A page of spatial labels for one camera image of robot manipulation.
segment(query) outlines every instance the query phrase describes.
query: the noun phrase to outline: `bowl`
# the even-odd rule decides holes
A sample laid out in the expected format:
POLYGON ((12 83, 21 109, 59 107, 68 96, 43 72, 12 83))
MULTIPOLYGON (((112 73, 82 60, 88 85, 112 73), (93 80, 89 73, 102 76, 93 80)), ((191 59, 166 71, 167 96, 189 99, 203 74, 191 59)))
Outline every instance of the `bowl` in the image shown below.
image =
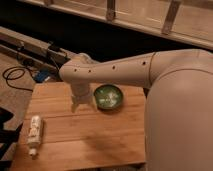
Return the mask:
POLYGON ((104 84, 96 88, 94 96, 99 109, 115 109, 123 102, 122 91, 117 86, 111 84, 104 84))

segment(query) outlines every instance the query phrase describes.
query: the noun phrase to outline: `white bottle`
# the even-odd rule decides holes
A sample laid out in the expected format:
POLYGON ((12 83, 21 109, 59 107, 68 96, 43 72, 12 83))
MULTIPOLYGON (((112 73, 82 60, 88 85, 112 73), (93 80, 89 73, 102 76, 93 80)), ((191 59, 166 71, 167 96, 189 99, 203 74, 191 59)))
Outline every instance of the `white bottle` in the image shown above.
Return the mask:
POLYGON ((41 144, 43 131, 43 120, 40 116, 36 115, 31 118, 30 130, 28 134, 27 144, 29 146, 29 155, 35 157, 37 149, 41 144))

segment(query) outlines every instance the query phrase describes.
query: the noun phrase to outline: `wooden cutting board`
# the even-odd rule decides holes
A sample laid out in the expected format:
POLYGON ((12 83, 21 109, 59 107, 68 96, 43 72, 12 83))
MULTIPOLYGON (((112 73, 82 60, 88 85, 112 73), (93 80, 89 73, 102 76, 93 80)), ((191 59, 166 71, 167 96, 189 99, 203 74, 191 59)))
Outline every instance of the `wooden cutting board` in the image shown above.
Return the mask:
MULTIPOLYGON (((93 90, 100 84, 91 84, 93 90)), ((120 86, 123 105, 112 111, 81 105, 71 112, 71 90, 63 82, 37 84, 34 88, 11 170, 77 170, 145 162, 143 89, 120 86), (30 119, 45 122, 39 155, 28 155, 30 119)))

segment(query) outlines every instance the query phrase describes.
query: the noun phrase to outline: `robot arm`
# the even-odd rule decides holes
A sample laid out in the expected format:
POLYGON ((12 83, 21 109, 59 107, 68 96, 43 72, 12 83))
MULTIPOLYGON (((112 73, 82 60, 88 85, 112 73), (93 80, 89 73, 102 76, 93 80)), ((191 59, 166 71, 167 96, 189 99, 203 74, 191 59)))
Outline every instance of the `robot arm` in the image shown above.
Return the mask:
POLYGON ((200 50, 154 52, 104 63, 87 54, 77 54, 62 66, 60 77, 71 85, 73 111, 78 104, 93 104, 89 83, 111 83, 150 88, 155 79, 175 60, 199 56, 200 50))
POLYGON ((90 82, 151 88, 146 101, 148 171, 212 171, 213 54, 156 52, 105 63, 76 55, 60 69, 74 107, 92 103, 90 82))

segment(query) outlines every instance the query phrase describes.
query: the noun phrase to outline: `dark background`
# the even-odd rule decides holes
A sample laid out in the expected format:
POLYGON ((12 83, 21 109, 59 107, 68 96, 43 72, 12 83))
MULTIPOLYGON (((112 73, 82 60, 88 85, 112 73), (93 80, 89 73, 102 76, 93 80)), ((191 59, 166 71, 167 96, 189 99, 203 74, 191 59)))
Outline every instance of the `dark background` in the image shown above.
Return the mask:
POLYGON ((0 25, 107 61, 194 46, 112 26, 16 0, 0 0, 0 25))

